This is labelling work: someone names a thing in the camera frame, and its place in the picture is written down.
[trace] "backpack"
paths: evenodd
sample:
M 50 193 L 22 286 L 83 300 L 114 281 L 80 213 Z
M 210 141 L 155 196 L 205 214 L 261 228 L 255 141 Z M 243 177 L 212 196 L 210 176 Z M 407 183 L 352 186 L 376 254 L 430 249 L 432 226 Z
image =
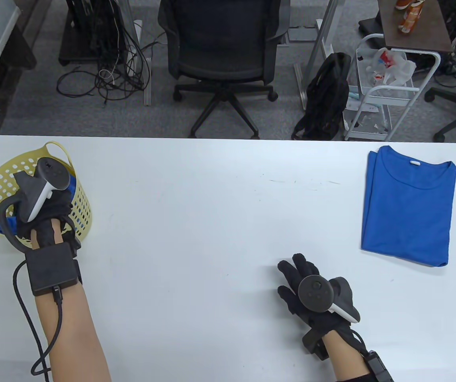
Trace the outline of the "backpack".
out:
M 350 61 L 345 53 L 332 53 L 323 62 L 307 87 L 306 115 L 295 126 L 292 140 L 331 140 L 335 137 L 348 101 L 346 78 Z

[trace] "white plastic bag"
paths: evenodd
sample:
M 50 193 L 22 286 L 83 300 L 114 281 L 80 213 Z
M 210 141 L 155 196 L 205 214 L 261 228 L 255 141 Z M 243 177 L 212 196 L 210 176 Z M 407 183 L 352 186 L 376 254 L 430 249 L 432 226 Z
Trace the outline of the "white plastic bag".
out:
M 373 57 L 371 66 L 366 69 L 372 75 L 374 86 L 387 84 L 403 86 L 415 71 L 415 62 L 405 60 L 399 52 L 382 48 Z

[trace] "yellow plastic basket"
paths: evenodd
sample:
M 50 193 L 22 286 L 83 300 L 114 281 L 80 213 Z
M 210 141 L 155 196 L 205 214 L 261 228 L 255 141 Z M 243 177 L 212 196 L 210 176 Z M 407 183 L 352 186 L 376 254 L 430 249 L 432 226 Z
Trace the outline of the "yellow plastic basket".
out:
M 49 153 L 47 146 L 50 144 L 56 145 L 63 150 L 67 156 L 68 163 L 62 161 L 60 158 L 56 158 Z M 42 148 L 21 154 L 12 160 L 9 160 L 0 167 L 0 202 L 4 198 L 16 193 L 16 191 L 19 189 L 17 183 L 14 180 L 14 173 L 17 173 L 19 171 L 26 171 L 26 173 L 33 176 L 33 172 L 37 166 L 37 161 L 44 156 L 55 158 L 56 160 L 63 163 L 71 175 L 72 184 L 72 178 L 75 179 L 75 193 L 72 199 L 72 213 L 69 216 L 75 224 L 77 238 L 82 241 L 90 231 L 92 224 L 92 212 L 88 198 L 86 197 L 86 194 L 84 193 L 79 179 L 75 173 L 74 166 L 72 165 L 72 160 L 70 160 L 70 156 L 67 150 L 58 142 L 47 142 Z M 10 207 L 7 213 L 9 217 L 12 216 L 13 208 Z M 29 240 L 19 240 L 27 247 L 31 246 Z

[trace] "forearm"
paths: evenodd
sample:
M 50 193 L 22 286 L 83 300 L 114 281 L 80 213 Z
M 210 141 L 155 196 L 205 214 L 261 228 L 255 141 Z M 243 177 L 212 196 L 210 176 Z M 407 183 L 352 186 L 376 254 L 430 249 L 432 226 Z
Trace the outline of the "forearm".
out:
M 348 345 L 336 331 L 327 333 L 323 342 L 338 381 L 351 380 L 370 373 L 362 355 Z
M 59 222 L 53 221 L 55 242 L 63 242 Z M 33 248 L 38 248 L 35 231 L 31 233 Z M 106 357 L 95 332 L 84 289 L 80 283 L 65 288 L 63 321 L 60 334 L 49 355 L 55 382 L 111 382 Z M 35 298 L 42 328 L 49 343 L 57 326 L 57 306 L 53 295 Z

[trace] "floor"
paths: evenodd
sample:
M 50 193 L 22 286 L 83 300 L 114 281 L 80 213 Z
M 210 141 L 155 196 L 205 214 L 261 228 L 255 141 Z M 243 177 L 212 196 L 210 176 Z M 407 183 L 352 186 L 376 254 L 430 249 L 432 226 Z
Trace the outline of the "floor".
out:
M 151 42 L 162 30 L 157 25 L 159 0 L 133 0 L 136 19 L 144 22 L 142 44 Z M 325 11 L 324 0 L 292 0 L 292 25 L 314 25 Z M 353 54 L 360 36 L 357 22 L 377 13 L 376 0 L 347 2 L 334 41 L 336 51 Z M 67 5 L 65 0 L 53 0 L 46 20 L 34 46 L 38 64 L 25 72 L 8 110 L 2 134 L 20 135 L 83 135 L 185 138 L 194 121 L 208 103 L 208 95 L 185 94 L 181 103 L 172 99 L 175 80 L 168 73 L 166 45 L 153 49 L 152 105 L 143 105 L 142 93 L 125 101 L 104 105 L 98 95 L 66 98 L 57 94 L 59 76 L 73 69 L 62 67 L 57 56 Z M 276 75 L 273 85 L 279 100 L 268 102 L 265 96 L 248 96 L 241 102 L 259 126 L 262 139 L 288 140 L 295 124 L 303 116 L 299 101 L 293 64 L 306 64 L 311 45 L 280 47 L 277 53 Z M 82 69 L 93 71 L 84 65 Z M 456 80 L 439 78 L 448 84 Z M 86 91 L 92 78 L 81 74 L 63 84 L 71 92 Z M 399 114 L 399 108 L 392 111 Z M 433 134 L 456 118 L 456 105 L 437 99 L 426 103 L 417 100 L 408 113 L 394 141 L 431 142 Z M 199 138 L 249 138 L 250 130 L 229 104 L 221 104 L 201 129 Z M 456 142 L 456 129 L 446 135 L 446 142 Z

